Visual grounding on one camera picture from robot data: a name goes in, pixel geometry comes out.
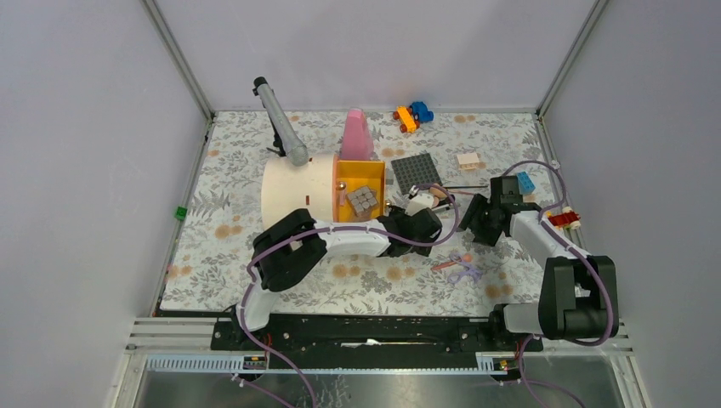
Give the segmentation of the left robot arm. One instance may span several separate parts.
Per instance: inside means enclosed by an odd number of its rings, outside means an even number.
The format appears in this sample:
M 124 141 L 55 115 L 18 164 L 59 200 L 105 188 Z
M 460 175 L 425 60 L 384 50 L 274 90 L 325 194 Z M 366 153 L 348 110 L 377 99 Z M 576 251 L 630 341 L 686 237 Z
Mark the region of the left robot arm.
M 428 208 L 408 215 L 393 207 L 389 214 L 362 223 L 319 221 L 305 208 L 290 212 L 253 241 L 247 266 L 251 283 L 235 306 L 231 338 L 243 349 L 259 346 L 280 293 L 299 284 L 324 258 L 426 257 L 441 232 L 440 219 Z

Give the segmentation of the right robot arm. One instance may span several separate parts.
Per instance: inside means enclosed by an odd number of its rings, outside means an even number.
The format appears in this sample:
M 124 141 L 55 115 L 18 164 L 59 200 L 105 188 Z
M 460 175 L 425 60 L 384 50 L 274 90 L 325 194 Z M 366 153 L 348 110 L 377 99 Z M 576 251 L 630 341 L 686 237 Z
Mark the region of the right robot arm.
M 521 334 L 596 346 L 619 329 L 616 266 L 562 236 L 541 208 L 526 202 L 515 176 L 490 181 L 490 194 L 474 195 L 458 228 L 493 247 L 516 240 L 543 268 L 540 295 L 531 303 L 501 303 L 490 314 L 489 342 L 508 350 Z

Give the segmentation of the cream round drawer organizer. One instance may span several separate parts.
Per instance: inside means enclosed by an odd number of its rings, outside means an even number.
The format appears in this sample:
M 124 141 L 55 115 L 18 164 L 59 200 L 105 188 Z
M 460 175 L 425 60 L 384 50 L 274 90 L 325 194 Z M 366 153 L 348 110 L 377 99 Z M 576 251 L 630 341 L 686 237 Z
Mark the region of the cream round drawer organizer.
M 356 217 L 349 204 L 338 205 L 338 191 L 346 194 L 364 185 L 377 192 L 378 207 L 370 214 Z M 263 226 L 305 208 L 312 218 L 325 222 L 351 223 L 366 221 L 383 214 L 386 186 L 386 163 L 383 161 L 344 161 L 336 155 L 311 157 L 302 167 L 286 158 L 266 162 L 260 192 Z

